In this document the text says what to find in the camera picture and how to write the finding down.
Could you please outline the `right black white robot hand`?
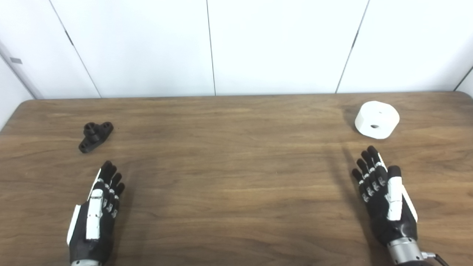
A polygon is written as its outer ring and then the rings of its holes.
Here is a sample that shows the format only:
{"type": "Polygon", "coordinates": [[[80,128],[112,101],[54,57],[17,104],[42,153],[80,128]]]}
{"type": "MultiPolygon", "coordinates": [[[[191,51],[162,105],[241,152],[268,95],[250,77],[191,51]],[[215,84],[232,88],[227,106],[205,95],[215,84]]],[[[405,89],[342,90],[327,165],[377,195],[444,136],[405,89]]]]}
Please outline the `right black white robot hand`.
{"type": "Polygon", "coordinates": [[[385,165],[374,146],[360,154],[352,170],[368,212],[370,229],[384,246],[400,238],[418,240],[418,215],[403,183],[399,166],[385,165]]]}

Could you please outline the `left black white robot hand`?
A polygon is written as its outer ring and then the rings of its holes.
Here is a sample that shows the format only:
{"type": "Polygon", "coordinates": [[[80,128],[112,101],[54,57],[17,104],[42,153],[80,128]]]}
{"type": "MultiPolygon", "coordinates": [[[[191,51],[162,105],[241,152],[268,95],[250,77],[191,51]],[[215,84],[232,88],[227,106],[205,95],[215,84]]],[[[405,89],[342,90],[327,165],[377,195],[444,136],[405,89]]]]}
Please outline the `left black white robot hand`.
{"type": "Polygon", "coordinates": [[[111,161],[96,174],[85,202],[77,204],[69,225],[66,243],[72,266],[103,266],[114,246],[114,227],[125,189],[122,175],[111,161]]]}

